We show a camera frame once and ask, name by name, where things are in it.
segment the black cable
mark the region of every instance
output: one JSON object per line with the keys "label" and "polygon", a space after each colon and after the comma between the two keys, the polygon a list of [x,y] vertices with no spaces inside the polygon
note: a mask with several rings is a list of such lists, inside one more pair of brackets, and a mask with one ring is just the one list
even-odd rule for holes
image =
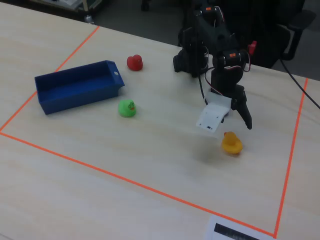
{"label": "black cable", "polygon": [[208,105],[208,102],[205,98],[204,90],[202,88],[202,82],[201,82],[201,77],[200,77],[199,68],[198,68],[198,33],[197,33],[197,31],[195,34],[195,67],[196,67],[196,72],[197,72],[198,79],[199,79],[199,85],[200,85],[200,90],[201,90],[203,100],[205,102],[205,105]]}
{"label": "black cable", "polygon": [[315,100],[313,100],[312,97],[309,96],[309,94],[304,90],[304,88],[297,82],[297,80],[294,78],[294,76],[292,76],[292,74],[290,73],[289,69],[287,68],[287,66],[285,65],[284,61],[280,58],[280,62],[282,64],[282,66],[284,67],[285,71],[289,74],[289,76],[292,78],[292,80],[295,82],[295,84],[298,85],[298,87],[301,89],[301,91],[311,100],[311,102],[313,102],[314,105],[317,106],[318,109],[320,109],[320,106],[318,103],[316,103]]}
{"label": "black cable", "polygon": [[[263,19],[262,19],[261,14],[259,14],[259,19],[260,19],[260,23],[261,23],[261,25],[262,25],[264,34],[267,36],[267,38],[268,38],[268,40],[269,40],[269,43],[270,43],[270,45],[271,45],[271,49],[272,49],[272,51],[275,53],[276,47],[275,47],[275,45],[274,45],[271,37],[269,36],[268,31],[266,30],[266,26],[265,26],[265,23],[264,23],[264,21],[263,21]],[[285,65],[284,61],[283,61],[281,58],[280,58],[279,60],[280,60],[280,62],[281,62],[281,64],[282,64],[282,66],[284,67],[285,71],[289,74],[289,76],[292,78],[292,80],[295,82],[295,84],[297,84],[297,86],[298,86],[298,87],[301,89],[301,91],[311,100],[311,102],[313,102],[313,104],[316,105],[316,107],[317,107],[318,109],[320,109],[319,104],[316,103],[316,101],[313,100],[313,98],[312,98],[312,97],[304,90],[304,88],[298,83],[298,81],[294,78],[294,76],[291,74],[291,72],[289,71],[289,69],[288,69],[287,66]]]}

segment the cable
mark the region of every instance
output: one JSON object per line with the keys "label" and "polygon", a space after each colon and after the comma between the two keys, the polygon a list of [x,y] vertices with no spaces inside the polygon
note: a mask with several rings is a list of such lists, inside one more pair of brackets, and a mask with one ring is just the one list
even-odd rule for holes
{"label": "cable", "polygon": [[[275,45],[273,43],[273,41],[271,40],[267,30],[266,30],[266,26],[265,26],[265,23],[262,19],[262,16],[259,14],[259,19],[260,19],[260,23],[262,25],[262,28],[263,28],[263,31],[264,31],[264,34],[267,36],[268,40],[269,40],[269,43],[271,45],[271,48],[272,48],[272,51],[275,52]],[[304,88],[298,83],[298,81],[294,78],[294,76],[291,74],[291,72],[289,71],[289,69],[287,68],[287,66],[285,65],[284,61],[280,58],[279,59],[282,66],[284,67],[285,71],[289,74],[289,76],[292,78],[292,80],[295,82],[295,84],[297,84],[297,86],[301,89],[301,91],[311,100],[311,102],[313,102],[313,104],[318,108],[320,109],[320,106],[318,103],[316,103],[315,100],[313,100],[313,98],[311,96],[309,96],[309,94],[304,90]]]}
{"label": "cable", "polygon": [[198,34],[197,33],[195,35],[195,67],[196,67],[196,73],[197,73],[198,79],[199,79],[199,85],[200,85],[200,91],[201,91],[202,98],[205,102],[205,105],[208,105],[208,102],[205,98],[204,90],[202,88],[201,77],[200,77],[200,73],[199,73],[199,69],[198,69]]}
{"label": "cable", "polygon": [[246,54],[248,54],[248,58],[249,58],[249,69],[248,70],[243,69],[243,71],[248,73],[248,72],[250,72],[250,69],[251,69],[251,57],[250,57],[250,54],[247,51],[245,51],[245,52],[246,52]]}
{"label": "cable", "polygon": [[298,87],[301,89],[301,91],[311,100],[311,102],[313,102],[314,105],[316,105],[316,107],[318,109],[320,109],[320,106],[318,103],[316,103],[315,100],[313,100],[313,98],[311,96],[309,96],[309,94],[304,90],[304,88],[298,83],[298,81],[294,78],[294,76],[292,76],[291,72],[289,71],[289,69],[287,68],[287,66],[285,65],[284,61],[280,58],[280,62],[282,64],[282,66],[284,67],[284,69],[286,70],[286,72],[289,74],[289,76],[292,78],[292,80],[295,82],[295,84],[298,85]]}
{"label": "cable", "polygon": [[211,85],[211,83],[208,81],[208,79],[207,79],[207,72],[208,72],[209,70],[211,70],[211,69],[214,69],[214,68],[215,68],[215,67],[212,66],[212,67],[209,67],[209,68],[205,71],[205,73],[204,73],[204,79],[205,79],[206,83],[215,91],[215,93],[223,96],[223,94],[222,94],[221,92],[219,92],[218,90],[216,90],[216,89]]}

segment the green rubber duck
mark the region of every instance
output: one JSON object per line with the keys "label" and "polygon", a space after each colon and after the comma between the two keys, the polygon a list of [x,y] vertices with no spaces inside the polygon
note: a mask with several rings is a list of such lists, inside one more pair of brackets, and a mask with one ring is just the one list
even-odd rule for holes
{"label": "green rubber duck", "polygon": [[135,103],[131,99],[120,101],[118,111],[119,114],[125,118],[131,118],[136,115],[137,112]]}

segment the rubber duck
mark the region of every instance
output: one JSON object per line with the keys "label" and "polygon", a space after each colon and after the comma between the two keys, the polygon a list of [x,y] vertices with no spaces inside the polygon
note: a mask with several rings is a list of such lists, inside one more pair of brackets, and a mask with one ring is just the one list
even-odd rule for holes
{"label": "rubber duck", "polygon": [[232,131],[225,132],[222,140],[222,148],[228,154],[239,154],[242,149],[242,142],[237,138],[236,134]]}
{"label": "rubber duck", "polygon": [[137,112],[136,105],[131,99],[120,101],[118,111],[119,114],[125,118],[133,117]]}
{"label": "rubber duck", "polygon": [[142,62],[142,57],[140,55],[128,57],[128,59],[126,60],[126,64],[128,65],[128,68],[132,71],[140,71],[144,66],[144,63]]}

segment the red component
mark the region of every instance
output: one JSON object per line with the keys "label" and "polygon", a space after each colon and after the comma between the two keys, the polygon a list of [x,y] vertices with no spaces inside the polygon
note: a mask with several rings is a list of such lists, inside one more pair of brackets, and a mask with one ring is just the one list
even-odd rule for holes
{"label": "red component", "polygon": [[126,64],[128,65],[128,68],[132,71],[140,71],[144,66],[144,63],[142,62],[142,57],[140,55],[128,57],[128,59],[126,60]]}
{"label": "red component", "polygon": [[251,56],[254,55],[255,50],[256,50],[256,47],[257,47],[257,41],[253,41],[250,45],[248,45],[249,54],[250,54]]}

